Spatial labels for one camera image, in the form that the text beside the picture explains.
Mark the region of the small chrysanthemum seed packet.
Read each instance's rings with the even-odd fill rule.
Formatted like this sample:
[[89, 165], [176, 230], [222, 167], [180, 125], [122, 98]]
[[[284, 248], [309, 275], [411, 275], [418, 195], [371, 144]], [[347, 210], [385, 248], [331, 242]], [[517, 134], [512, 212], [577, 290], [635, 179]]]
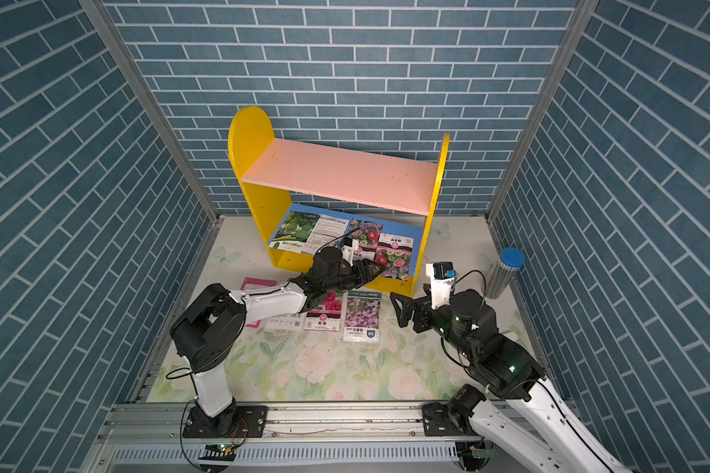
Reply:
[[385, 268], [382, 277], [402, 282], [408, 280], [413, 243], [409, 236], [380, 234], [375, 261]]

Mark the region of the chrysanthemum packet pink band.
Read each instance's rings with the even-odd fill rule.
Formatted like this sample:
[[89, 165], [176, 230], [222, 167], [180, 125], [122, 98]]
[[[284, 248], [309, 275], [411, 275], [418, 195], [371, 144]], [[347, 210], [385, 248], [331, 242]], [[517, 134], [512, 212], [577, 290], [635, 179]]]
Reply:
[[355, 260], [374, 260], [382, 229], [383, 225], [375, 222], [356, 219], [350, 221], [347, 232], [348, 237], [357, 244], [354, 250]]

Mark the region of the purple flower seed packet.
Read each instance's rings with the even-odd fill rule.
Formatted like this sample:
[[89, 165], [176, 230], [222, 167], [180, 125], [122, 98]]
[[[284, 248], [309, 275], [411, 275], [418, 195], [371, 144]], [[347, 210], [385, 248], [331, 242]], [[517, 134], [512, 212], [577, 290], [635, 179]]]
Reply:
[[352, 343], [379, 342], [379, 314], [382, 294], [349, 291], [345, 301], [343, 340]]

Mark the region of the hollyhock magenta flower packet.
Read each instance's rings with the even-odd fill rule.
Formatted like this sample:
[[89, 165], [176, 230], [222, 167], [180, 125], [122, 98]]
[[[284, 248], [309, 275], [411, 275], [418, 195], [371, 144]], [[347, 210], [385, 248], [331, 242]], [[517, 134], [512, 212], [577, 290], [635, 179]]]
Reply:
[[305, 315], [304, 329], [338, 332], [341, 329], [343, 293], [329, 292], [322, 303]]

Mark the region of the white text seed packet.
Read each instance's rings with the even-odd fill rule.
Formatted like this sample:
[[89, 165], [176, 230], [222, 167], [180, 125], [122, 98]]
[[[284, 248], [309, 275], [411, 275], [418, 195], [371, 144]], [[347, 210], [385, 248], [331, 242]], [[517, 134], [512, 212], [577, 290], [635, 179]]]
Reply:
[[295, 315], [278, 315], [270, 317], [265, 321], [265, 329], [282, 331], [300, 331], [303, 329], [305, 315], [296, 313]]

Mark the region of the pink-bordered seed packet back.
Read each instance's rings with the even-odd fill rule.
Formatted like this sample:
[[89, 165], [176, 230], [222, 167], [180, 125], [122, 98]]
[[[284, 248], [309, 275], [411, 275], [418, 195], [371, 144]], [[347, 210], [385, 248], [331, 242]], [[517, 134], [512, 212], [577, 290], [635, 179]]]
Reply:
[[246, 292], [247, 291], [250, 291], [250, 292], [261, 291], [262, 292], [265, 290], [270, 290], [276, 286], [277, 286], [277, 282], [275, 280], [247, 277], [243, 282], [241, 290], [246, 291]]

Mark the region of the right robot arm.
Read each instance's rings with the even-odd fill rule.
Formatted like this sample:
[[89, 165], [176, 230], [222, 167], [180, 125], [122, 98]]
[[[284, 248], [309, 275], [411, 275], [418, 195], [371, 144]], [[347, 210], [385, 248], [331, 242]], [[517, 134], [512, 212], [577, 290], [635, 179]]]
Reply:
[[390, 301], [399, 327], [437, 332], [473, 379], [443, 409], [456, 432], [492, 441], [532, 472], [626, 471], [562, 400], [544, 368], [499, 331], [478, 291], [451, 294], [439, 304], [431, 294], [392, 293]]

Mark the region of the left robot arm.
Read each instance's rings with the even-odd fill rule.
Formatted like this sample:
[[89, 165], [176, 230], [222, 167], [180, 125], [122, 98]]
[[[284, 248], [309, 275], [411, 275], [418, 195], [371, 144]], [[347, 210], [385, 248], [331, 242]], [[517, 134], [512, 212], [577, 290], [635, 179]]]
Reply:
[[371, 260], [348, 261], [342, 250], [325, 246], [310, 269], [286, 283], [260, 291], [230, 291], [219, 283], [206, 287], [173, 322], [171, 339], [187, 361], [187, 376], [196, 393], [183, 433], [192, 439], [226, 437], [248, 431], [238, 413], [223, 363], [249, 323], [307, 313], [330, 292], [359, 289], [376, 280], [387, 266]]

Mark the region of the white text packet lower shelf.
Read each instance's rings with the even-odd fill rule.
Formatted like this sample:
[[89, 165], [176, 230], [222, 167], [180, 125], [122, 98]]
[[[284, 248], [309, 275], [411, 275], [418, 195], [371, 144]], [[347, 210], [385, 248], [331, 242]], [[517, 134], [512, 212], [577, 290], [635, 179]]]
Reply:
[[346, 233], [348, 226], [348, 219], [319, 215], [311, 234], [303, 246], [302, 252], [304, 254], [315, 254], [323, 246], [329, 246], [333, 240], [342, 237]]

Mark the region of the yellow wooden shelf unit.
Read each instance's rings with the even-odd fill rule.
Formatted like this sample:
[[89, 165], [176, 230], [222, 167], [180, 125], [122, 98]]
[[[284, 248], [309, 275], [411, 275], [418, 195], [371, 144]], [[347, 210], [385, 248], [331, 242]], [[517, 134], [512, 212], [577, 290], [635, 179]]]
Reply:
[[257, 106], [243, 108], [228, 134], [228, 155], [252, 218], [269, 244], [291, 209], [294, 192], [422, 216], [406, 281], [378, 278], [376, 291], [414, 293], [444, 176], [450, 139], [437, 163], [370, 154], [275, 137]]

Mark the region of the silver canister blue lid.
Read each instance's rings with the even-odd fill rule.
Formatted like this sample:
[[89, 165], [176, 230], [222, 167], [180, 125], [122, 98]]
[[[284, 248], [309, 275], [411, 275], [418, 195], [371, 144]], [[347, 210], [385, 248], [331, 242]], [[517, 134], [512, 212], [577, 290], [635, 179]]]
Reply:
[[487, 280], [485, 297], [493, 300], [498, 299], [525, 263], [526, 256], [522, 250], [504, 248]]

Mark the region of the circuit board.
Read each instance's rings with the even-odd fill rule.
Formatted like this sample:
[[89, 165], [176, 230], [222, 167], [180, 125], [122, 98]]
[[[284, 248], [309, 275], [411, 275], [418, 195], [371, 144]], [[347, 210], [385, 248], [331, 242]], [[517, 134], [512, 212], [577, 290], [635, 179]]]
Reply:
[[494, 447], [482, 447], [481, 445], [470, 445], [463, 453], [463, 459], [466, 463], [482, 463], [486, 464], [495, 457], [496, 451]]
[[198, 460], [201, 463], [209, 463], [209, 461], [232, 462], [237, 455], [237, 449], [234, 445], [225, 445], [224, 443], [215, 443], [214, 445], [205, 445], [203, 453]]

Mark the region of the left circuit board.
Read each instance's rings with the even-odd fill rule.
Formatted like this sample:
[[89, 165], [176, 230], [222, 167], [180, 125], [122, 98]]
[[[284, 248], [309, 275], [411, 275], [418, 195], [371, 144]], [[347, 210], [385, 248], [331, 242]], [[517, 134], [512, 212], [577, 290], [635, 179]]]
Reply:
[[209, 461], [232, 462], [237, 455], [237, 449], [234, 445], [225, 445], [224, 443], [215, 443], [214, 445], [205, 445], [203, 453], [198, 460], [201, 463], [209, 463]]

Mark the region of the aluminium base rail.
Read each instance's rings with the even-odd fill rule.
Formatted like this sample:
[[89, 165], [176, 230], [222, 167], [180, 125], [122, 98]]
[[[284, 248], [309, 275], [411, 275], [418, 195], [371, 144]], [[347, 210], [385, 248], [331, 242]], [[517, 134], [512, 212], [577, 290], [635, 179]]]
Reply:
[[[430, 437], [419, 401], [282, 403], [250, 412], [250, 438], [234, 461], [198, 458], [224, 438], [187, 439], [185, 404], [118, 404], [82, 466], [84, 472], [532, 472], [479, 435]], [[466, 463], [470, 445], [494, 447], [489, 463]]]

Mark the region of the left corner aluminium post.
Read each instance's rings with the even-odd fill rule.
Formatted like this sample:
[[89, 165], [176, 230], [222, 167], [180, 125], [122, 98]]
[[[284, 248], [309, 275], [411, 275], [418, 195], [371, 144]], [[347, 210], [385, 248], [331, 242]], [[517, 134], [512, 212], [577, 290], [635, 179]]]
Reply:
[[216, 225], [220, 218], [217, 207], [214, 205], [204, 185], [197, 176], [183, 146], [179, 143], [179, 139], [173, 128], [171, 128], [171, 124], [169, 124], [165, 117], [161, 106], [159, 106], [123, 37], [118, 31], [118, 28], [114, 25], [114, 21], [112, 21], [112, 17], [110, 17], [104, 2], [99, 0], [79, 0], [79, 4], [106, 49], [110, 55], [112, 55], [114, 63], [116, 63], [116, 66], [120, 69], [126, 83], [130, 86], [136, 100], [138, 100], [140, 106], [142, 106], [144, 112], [150, 119], [158, 136], [163, 141], [209, 221]]

